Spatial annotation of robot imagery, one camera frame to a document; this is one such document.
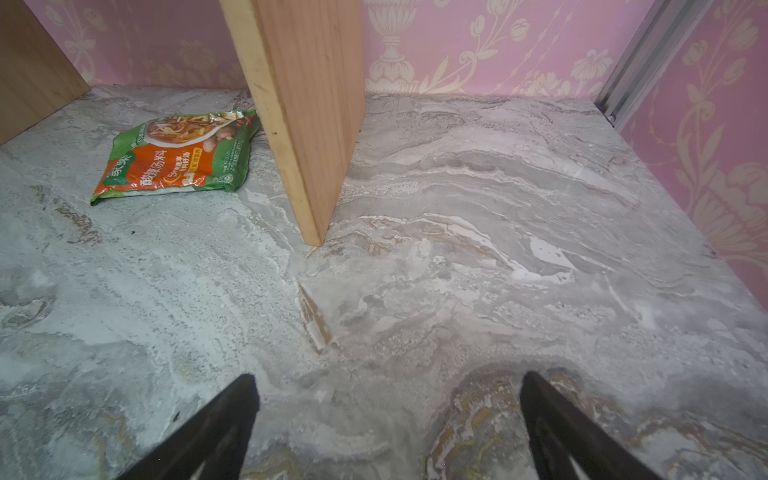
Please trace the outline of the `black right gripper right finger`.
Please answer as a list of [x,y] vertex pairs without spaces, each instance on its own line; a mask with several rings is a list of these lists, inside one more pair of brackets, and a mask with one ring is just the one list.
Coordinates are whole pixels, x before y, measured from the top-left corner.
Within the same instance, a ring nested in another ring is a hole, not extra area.
[[540,479],[657,479],[543,376],[528,371],[519,402]]

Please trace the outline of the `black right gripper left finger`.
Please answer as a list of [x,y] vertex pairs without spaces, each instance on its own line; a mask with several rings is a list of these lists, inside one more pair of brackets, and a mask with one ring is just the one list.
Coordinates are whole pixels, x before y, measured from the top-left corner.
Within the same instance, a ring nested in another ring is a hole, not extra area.
[[260,407],[255,377],[242,374],[121,479],[238,479]]

